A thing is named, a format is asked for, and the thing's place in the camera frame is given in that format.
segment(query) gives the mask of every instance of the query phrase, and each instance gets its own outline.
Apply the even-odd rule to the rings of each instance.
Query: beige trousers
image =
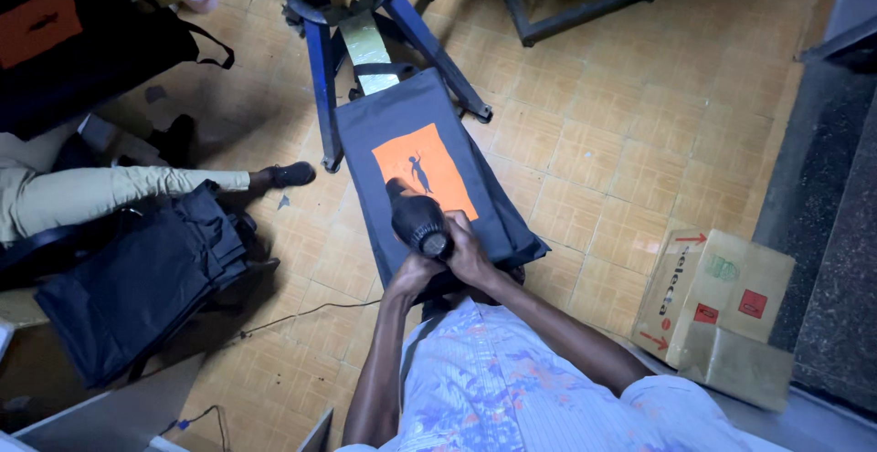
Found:
[[[69,122],[27,142],[0,132],[0,242],[8,245],[52,227],[87,222],[145,197],[186,193],[204,180],[229,191],[250,185],[247,171],[150,166],[49,173],[78,125]]]

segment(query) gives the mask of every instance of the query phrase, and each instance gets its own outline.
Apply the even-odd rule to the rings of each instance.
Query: green stamp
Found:
[[[734,281],[740,277],[740,269],[734,263],[713,255],[707,261],[707,274],[723,281]]]

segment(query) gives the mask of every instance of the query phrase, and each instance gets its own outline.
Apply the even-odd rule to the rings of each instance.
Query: striped shirt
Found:
[[[697,384],[646,377],[616,398],[502,306],[467,299],[402,354],[399,435],[380,452],[749,449]]]

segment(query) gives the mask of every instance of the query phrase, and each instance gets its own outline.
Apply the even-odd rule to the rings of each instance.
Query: black hair dryer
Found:
[[[401,178],[390,178],[387,195],[393,231],[412,252],[442,261],[454,253],[454,240],[438,202],[412,189]]]

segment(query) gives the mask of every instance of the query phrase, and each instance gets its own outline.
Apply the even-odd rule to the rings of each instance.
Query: red arrow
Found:
[[[676,239],[676,242],[697,242],[697,243],[695,243],[696,245],[700,245],[701,243],[706,242],[706,241],[707,241],[707,237],[704,236],[703,233],[701,233],[701,235],[696,237],[696,238],[677,238]]]
[[[641,332],[641,333],[639,333],[639,335],[641,335],[647,339],[651,339],[653,342],[656,342],[658,344],[659,351],[663,351],[664,349],[667,348],[666,339],[664,339],[663,335],[660,337],[660,339],[658,339],[657,337],[655,337],[653,335],[646,334],[645,332]]]

